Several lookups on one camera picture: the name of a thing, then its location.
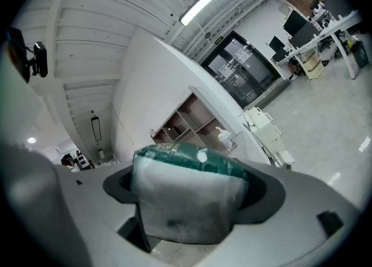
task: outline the storage compartment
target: storage compartment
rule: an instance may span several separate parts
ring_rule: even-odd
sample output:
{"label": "storage compartment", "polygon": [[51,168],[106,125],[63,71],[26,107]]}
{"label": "storage compartment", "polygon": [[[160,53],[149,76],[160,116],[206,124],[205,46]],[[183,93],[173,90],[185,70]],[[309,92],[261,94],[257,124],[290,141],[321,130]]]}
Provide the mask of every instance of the storage compartment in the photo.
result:
{"label": "storage compartment", "polygon": [[172,142],[171,138],[165,133],[163,129],[160,129],[158,133],[153,138],[155,143],[170,143]]}
{"label": "storage compartment", "polygon": [[226,129],[196,95],[191,93],[164,122],[153,140],[157,144],[181,141],[226,152],[218,140],[220,132],[216,126]]}
{"label": "storage compartment", "polygon": [[179,108],[178,112],[194,131],[203,126],[203,124],[213,117],[213,115],[194,94],[191,94],[188,97]]}
{"label": "storage compartment", "polygon": [[206,144],[203,141],[201,141],[198,138],[198,136],[196,136],[196,134],[193,133],[192,131],[190,131],[190,133],[188,133],[187,135],[185,135],[179,141],[185,142],[185,143],[193,143],[193,144],[195,144],[197,146],[206,146]]}
{"label": "storage compartment", "polygon": [[179,136],[180,134],[185,132],[189,127],[178,113],[174,113],[172,117],[164,125],[164,128],[166,130],[175,128]]}
{"label": "storage compartment", "polygon": [[218,151],[225,151],[224,145],[218,139],[220,131],[216,129],[217,126],[221,126],[221,124],[216,118],[213,118],[209,123],[200,128],[196,134],[206,146]]}

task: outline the ceiling light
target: ceiling light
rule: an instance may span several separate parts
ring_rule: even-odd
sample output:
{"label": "ceiling light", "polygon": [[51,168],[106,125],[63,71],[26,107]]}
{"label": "ceiling light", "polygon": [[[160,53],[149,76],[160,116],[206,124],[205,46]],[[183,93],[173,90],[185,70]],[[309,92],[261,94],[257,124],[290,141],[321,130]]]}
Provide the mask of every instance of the ceiling light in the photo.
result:
{"label": "ceiling light", "polygon": [[180,22],[186,26],[211,1],[212,0],[198,0],[180,17]]}
{"label": "ceiling light", "polygon": [[91,123],[92,123],[95,141],[96,142],[101,141],[102,136],[101,136],[101,126],[99,125],[99,118],[97,116],[94,116],[91,119]]}

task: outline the glass door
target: glass door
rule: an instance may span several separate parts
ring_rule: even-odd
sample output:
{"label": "glass door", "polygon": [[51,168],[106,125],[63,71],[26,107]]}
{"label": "glass door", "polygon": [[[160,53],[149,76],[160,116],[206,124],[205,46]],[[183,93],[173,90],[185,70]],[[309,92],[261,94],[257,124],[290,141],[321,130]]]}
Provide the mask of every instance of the glass door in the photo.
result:
{"label": "glass door", "polygon": [[252,83],[246,70],[229,54],[221,53],[209,64],[209,73],[244,108],[262,92]]}
{"label": "glass door", "polygon": [[274,73],[267,68],[267,65],[254,54],[252,46],[247,43],[241,43],[236,38],[233,38],[224,47],[224,50],[253,76],[263,91],[268,89],[277,79]]}
{"label": "glass door", "polygon": [[244,109],[280,77],[251,44],[232,32],[202,66]]}

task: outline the computer monitor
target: computer monitor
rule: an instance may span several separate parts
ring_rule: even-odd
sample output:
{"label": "computer monitor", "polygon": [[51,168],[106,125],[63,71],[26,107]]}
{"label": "computer monitor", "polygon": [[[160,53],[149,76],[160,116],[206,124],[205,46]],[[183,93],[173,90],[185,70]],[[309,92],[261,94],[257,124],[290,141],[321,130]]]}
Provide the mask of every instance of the computer monitor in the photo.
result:
{"label": "computer monitor", "polygon": [[269,43],[269,46],[275,52],[278,52],[280,48],[284,48],[285,47],[285,45],[277,37],[274,37],[272,39],[272,41]]}
{"label": "computer monitor", "polygon": [[300,48],[311,41],[315,35],[319,34],[319,31],[309,22],[306,24],[289,40],[294,48]]}
{"label": "computer monitor", "polygon": [[276,62],[279,62],[281,60],[283,60],[287,55],[289,54],[289,52],[287,52],[286,50],[284,50],[283,48],[280,48],[273,56],[273,60],[275,60]]}
{"label": "computer monitor", "polygon": [[324,6],[330,11],[332,16],[334,16],[336,20],[339,20],[338,15],[346,17],[348,14],[351,13],[351,11],[354,10],[348,0],[327,0],[324,3]]}
{"label": "computer monitor", "polygon": [[294,36],[305,24],[306,20],[295,10],[292,11],[283,28],[291,36]]}

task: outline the trash bin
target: trash bin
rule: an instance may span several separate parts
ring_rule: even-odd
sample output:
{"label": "trash bin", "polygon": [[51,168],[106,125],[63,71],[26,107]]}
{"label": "trash bin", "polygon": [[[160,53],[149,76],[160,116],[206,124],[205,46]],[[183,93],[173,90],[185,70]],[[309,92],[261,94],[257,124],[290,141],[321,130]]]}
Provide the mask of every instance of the trash bin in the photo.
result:
{"label": "trash bin", "polygon": [[355,42],[351,47],[351,51],[353,52],[358,67],[365,67],[369,60],[363,43],[361,41]]}

